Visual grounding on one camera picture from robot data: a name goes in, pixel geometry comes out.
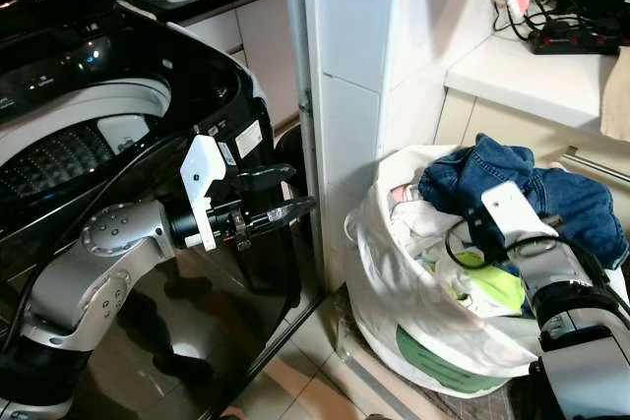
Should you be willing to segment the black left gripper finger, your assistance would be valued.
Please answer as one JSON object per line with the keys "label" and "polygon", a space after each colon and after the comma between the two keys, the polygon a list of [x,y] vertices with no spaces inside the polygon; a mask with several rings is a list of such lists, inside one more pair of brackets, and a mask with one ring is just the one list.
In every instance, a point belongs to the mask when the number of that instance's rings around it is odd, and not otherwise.
{"label": "black left gripper finger", "polygon": [[288,228],[297,219],[303,218],[316,208],[318,200],[315,197],[302,196],[284,200],[283,203],[268,209],[249,212],[249,236],[270,234],[280,228]]}
{"label": "black left gripper finger", "polygon": [[257,165],[257,167],[239,169],[235,173],[235,190],[242,194],[257,194],[275,188],[281,182],[295,176],[296,168],[287,163]]}

